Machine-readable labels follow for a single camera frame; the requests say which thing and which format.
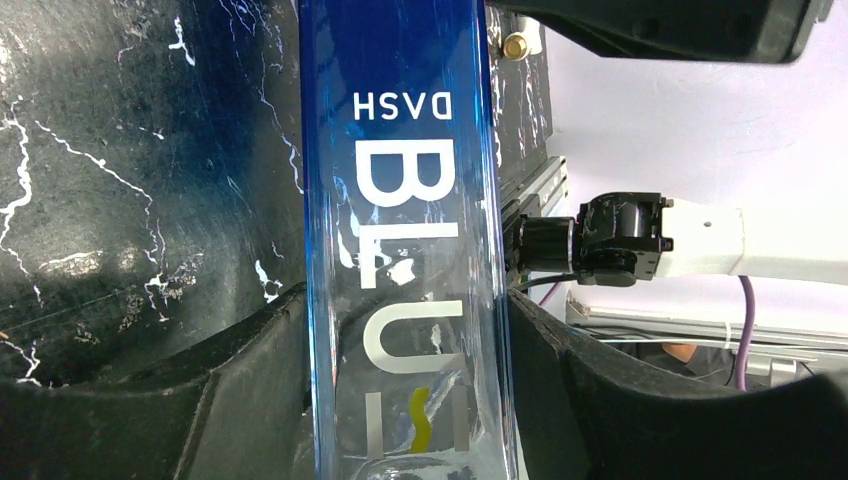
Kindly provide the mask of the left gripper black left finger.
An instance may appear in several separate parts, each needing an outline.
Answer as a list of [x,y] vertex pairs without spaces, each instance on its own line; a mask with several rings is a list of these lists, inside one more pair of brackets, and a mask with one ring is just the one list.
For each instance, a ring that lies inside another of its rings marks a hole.
[[1,384],[5,479],[311,478],[306,289],[116,382]]

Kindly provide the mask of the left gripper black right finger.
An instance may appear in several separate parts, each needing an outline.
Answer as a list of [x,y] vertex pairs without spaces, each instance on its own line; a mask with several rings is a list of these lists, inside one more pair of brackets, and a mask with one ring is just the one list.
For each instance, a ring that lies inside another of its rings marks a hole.
[[843,479],[847,377],[743,393],[661,370],[508,296],[532,479]]

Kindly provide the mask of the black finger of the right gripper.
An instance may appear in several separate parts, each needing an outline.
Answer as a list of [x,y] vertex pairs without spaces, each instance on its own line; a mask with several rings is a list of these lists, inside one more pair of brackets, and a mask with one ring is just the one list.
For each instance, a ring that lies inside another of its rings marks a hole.
[[513,0],[496,7],[539,21],[605,58],[789,64],[831,2],[818,0]]

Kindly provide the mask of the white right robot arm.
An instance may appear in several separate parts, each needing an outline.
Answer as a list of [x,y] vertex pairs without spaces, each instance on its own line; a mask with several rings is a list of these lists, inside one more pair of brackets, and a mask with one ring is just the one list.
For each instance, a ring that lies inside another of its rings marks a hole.
[[[606,58],[785,65],[803,52],[826,1],[504,1]],[[847,281],[845,221],[804,207],[727,208],[659,193],[613,192],[574,217],[522,220],[514,265],[582,285],[729,275]]]

